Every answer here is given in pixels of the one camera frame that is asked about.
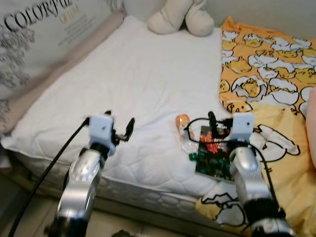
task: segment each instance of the pillow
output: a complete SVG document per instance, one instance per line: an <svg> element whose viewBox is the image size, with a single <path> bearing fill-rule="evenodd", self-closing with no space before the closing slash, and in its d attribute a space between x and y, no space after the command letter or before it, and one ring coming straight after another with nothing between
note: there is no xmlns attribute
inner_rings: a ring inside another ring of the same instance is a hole
<svg viewBox="0 0 316 237"><path fill-rule="evenodd" d="M306 130L313 164L316 168L316 88L310 92L307 105Z"/></svg>
<svg viewBox="0 0 316 237"><path fill-rule="evenodd" d="M0 134L61 74L108 37L122 0L0 0Z"/></svg>

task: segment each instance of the yellow blanket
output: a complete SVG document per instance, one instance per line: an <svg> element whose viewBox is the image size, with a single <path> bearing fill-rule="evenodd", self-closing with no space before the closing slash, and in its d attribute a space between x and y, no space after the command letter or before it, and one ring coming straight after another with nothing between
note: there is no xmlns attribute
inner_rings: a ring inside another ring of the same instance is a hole
<svg viewBox="0 0 316 237"><path fill-rule="evenodd" d="M316 236L316 171L305 126L306 102L316 86L316 39L234 24L231 18L222 28L219 98L231 113L255 115L250 142L269 162L287 220L299 236ZM233 184L219 182L196 208L224 228L249 235Z"/></svg>

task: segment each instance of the clear plastic bottle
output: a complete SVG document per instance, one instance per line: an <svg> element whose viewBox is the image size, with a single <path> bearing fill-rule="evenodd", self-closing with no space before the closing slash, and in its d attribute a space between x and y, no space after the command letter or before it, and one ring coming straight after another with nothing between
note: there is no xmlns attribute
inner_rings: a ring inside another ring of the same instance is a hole
<svg viewBox="0 0 316 237"><path fill-rule="evenodd" d="M189 138L186 137L185 135L184 128L186 128L189 122L190 122L190 118L186 114L178 115L176 117L176 126L180 133L182 148L186 153L191 154L191 153L197 152L198 143L190 141ZM190 132L190 136L194 137L193 132L192 131L189 131L189 132Z"/></svg>

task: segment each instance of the stuffed animal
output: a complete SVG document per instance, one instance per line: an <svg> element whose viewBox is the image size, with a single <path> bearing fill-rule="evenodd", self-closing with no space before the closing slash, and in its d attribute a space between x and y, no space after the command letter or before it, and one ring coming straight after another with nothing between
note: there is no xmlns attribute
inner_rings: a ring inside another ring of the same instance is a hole
<svg viewBox="0 0 316 237"><path fill-rule="evenodd" d="M203 37L211 34L214 20L205 10L206 0L167 0L159 12L147 22L148 29L159 35L177 32L184 19L192 35Z"/></svg>

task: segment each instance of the quilted mattress cover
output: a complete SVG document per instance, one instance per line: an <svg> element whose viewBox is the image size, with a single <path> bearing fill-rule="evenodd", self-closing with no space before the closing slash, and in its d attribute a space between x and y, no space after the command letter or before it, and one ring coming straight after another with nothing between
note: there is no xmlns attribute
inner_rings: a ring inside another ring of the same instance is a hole
<svg viewBox="0 0 316 237"><path fill-rule="evenodd" d="M213 111L230 116L218 100L221 29L197 38L187 31L158 36L146 24L127 17L124 23L32 105L4 148L40 174L85 116L111 109L115 128L124 132L135 117L134 133L108 158L104 180L147 190L200 197L217 181L195 174L195 163L181 148L175 117L191 119ZM64 175L88 144L84 128L66 149L50 176Z"/></svg>

